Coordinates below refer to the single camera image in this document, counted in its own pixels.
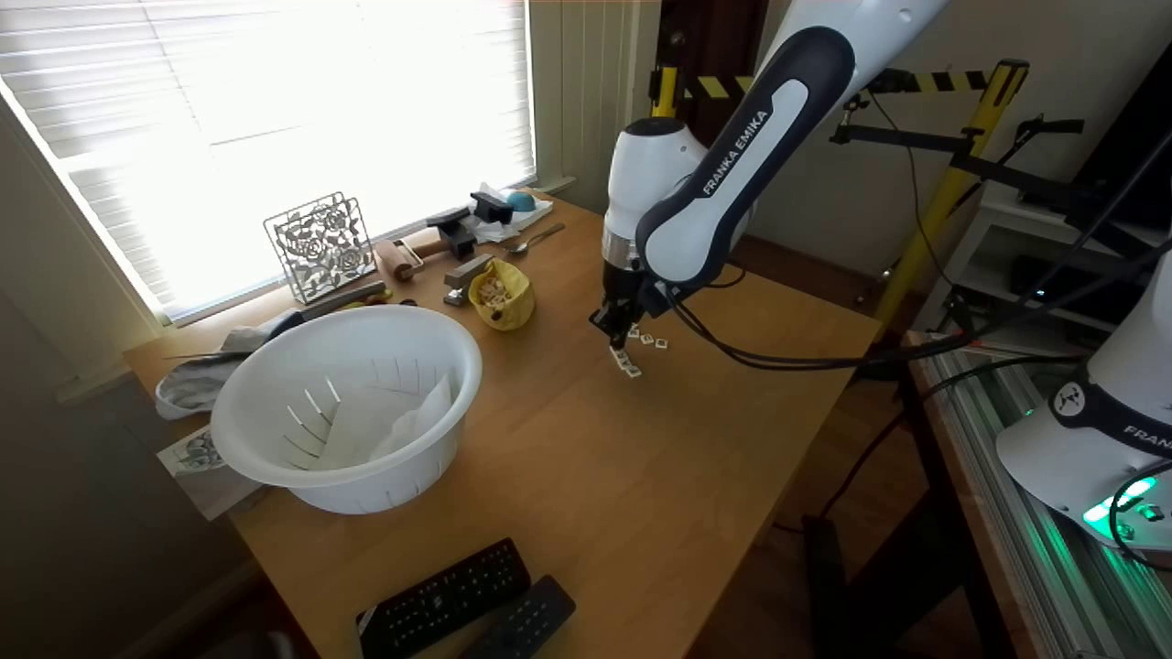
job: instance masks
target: yellow pole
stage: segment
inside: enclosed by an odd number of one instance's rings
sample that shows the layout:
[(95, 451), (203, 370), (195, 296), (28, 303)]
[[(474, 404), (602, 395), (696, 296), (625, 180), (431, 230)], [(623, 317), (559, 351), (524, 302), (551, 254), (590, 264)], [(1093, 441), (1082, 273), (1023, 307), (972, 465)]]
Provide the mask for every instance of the yellow pole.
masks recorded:
[(676, 66), (661, 66), (661, 99), (653, 107), (653, 116), (674, 116), (674, 86), (676, 86)]
[[(988, 76), (988, 88), (973, 109), (973, 116), (967, 120), (967, 132), (973, 138), (973, 158), (987, 153), (987, 142), (998, 127), (998, 120), (1004, 116), (1004, 109), (1015, 102), (1015, 96), (1023, 92), (1024, 86), (1024, 73), (1028, 66), (1024, 63), (998, 63), (994, 76)], [(907, 289), (917, 287), (919, 273), (926, 268), (926, 249), (936, 246), (950, 217), (952, 217), (952, 204), (960, 202), (960, 196), (973, 184), (972, 174), (963, 168), (945, 168), (945, 180), (936, 184), (926, 214), (924, 214), (924, 230), (917, 230), (905, 246), (905, 257), (900, 264), (893, 268), (880, 303), (875, 303), (875, 318), (880, 318), (880, 337), (885, 332), (891, 318), (900, 311)]]

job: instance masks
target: remote control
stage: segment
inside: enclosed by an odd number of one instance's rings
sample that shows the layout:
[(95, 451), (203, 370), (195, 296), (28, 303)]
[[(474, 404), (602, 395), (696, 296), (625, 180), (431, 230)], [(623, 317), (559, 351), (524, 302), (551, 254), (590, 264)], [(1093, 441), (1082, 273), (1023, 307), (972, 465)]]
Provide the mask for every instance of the remote control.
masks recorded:
[(546, 574), (491, 624), (491, 629), (468, 649), (468, 659), (529, 659), (564, 620), (570, 620), (570, 613), (574, 602)]
[(517, 546), (502, 540), (360, 617), (364, 655), (414, 655), (529, 585)]

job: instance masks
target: qr code sign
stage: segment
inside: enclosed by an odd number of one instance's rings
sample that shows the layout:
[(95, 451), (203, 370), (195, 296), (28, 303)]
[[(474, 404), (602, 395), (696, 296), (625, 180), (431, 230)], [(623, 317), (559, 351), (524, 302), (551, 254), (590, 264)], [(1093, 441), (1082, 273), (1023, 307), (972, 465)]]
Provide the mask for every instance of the qr code sign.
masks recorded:
[(321, 302), (375, 273), (375, 249), (355, 197), (326, 196), (303, 202), (265, 220), (265, 230), (302, 303)]

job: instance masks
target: white plastic bowl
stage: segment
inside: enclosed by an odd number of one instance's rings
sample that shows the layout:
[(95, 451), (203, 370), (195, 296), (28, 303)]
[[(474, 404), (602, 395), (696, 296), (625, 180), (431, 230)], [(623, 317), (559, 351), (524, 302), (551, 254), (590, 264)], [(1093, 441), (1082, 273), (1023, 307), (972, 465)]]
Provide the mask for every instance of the white plastic bowl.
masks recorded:
[[(344, 470), (307, 470), (303, 424), (333, 393), (393, 389), (421, 400), (449, 376), (449, 407), (398, 451)], [(244, 481), (294, 490), (326, 513), (385, 513), (426, 494), (449, 465), (479, 393), (479, 350), (426, 307), (360, 307), (297, 325), (252, 351), (224, 384), (214, 441)]]

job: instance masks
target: window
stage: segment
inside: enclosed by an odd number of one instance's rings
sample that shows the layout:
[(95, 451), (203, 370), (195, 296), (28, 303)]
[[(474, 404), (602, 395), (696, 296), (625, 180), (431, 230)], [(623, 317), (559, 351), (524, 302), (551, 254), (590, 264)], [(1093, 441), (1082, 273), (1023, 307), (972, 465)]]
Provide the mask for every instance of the window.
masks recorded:
[(278, 284), (302, 202), (385, 234), (534, 175), (529, 0), (0, 0), (0, 76), (167, 323)]

